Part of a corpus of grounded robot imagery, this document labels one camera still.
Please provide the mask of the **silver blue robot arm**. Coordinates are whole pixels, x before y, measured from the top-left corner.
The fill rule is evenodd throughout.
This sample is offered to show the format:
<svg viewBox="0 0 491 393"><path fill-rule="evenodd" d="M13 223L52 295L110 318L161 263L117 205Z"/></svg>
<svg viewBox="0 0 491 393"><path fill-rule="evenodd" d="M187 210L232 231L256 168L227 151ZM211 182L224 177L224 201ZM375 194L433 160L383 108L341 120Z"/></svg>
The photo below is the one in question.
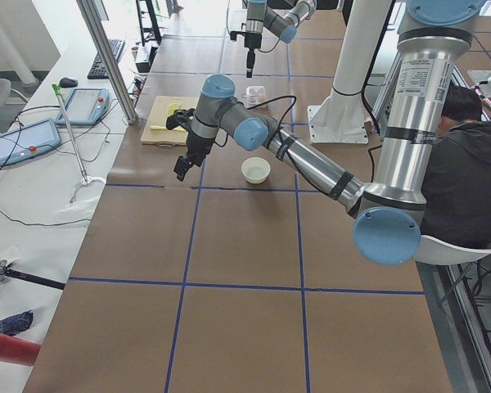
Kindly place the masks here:
<svg viewBox="0 0 491 393"><path fill-rule="evenodd" d="M255 66L255 51L261 48L264 29L275 35L280 41L290 43L298 27L310 18L317 8L317 1L288 1L293 7L279 16L266 0L242 1L246 9L244 47L246 55L246 77L251 78Z"/></svg>
<svg viewBox="0 0 491 393"><path fill-rule="evenodd" d="M269 150L354 218L358 251L383 265L418 257L426 208L421 185L456 59L472 40L480 1L409 1L399 26L399 77L376 177L363 183L272 117L244 107L234 83L211 75L195 108L177 110L168 129L187 131L187 152L174 167L178 179L201 165L219 131L247 151Z"/></svg>

